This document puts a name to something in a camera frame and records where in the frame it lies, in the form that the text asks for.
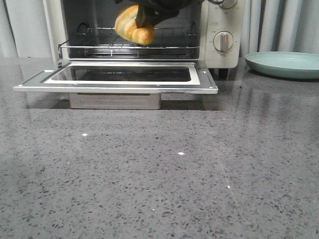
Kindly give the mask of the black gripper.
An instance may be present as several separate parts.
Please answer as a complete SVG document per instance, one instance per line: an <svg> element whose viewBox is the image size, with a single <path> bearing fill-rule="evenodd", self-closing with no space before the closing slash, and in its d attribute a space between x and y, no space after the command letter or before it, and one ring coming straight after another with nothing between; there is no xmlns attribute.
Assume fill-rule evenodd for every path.
<svg viewBox="0 0 319 239"><path fill-rule="evenodd" d="M119 11L115 28L132 21L138 28L152 26L189 27L200 21L201 0L131 0Z"/></svg>

